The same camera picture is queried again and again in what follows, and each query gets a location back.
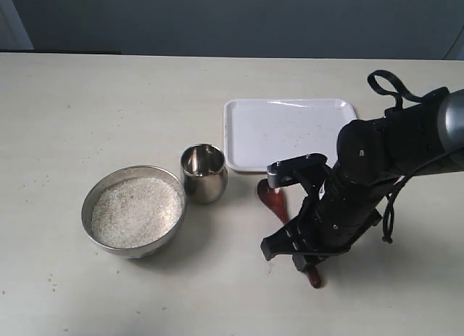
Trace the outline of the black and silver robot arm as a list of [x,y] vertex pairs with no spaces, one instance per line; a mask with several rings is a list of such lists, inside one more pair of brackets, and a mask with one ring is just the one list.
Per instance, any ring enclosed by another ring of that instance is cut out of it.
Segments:
[[292,255],[298,269],[346,253],[393,211],[393,202],[414,176],[463,170],[463,92],[445,88],[417,105],[390,109],[382,118],[353,120],[340,130],[337,159],[327,165],[320,153],[280,160],[268,166],[272,188],[300,184],[306,191],[298,214],[264,238],[267,260]]

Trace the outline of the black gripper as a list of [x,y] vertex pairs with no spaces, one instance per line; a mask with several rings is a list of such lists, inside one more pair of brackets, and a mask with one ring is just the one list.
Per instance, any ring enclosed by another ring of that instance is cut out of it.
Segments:
[[366,182],[337,163],[328,167],[320,186],[305,191],[307,196],[298,215],[260,244],[266,261],[277,255],[292,255],[299,272],[313,269],[314,258],[345,253],[380,221],[376,206],[383,198],[383,182]]

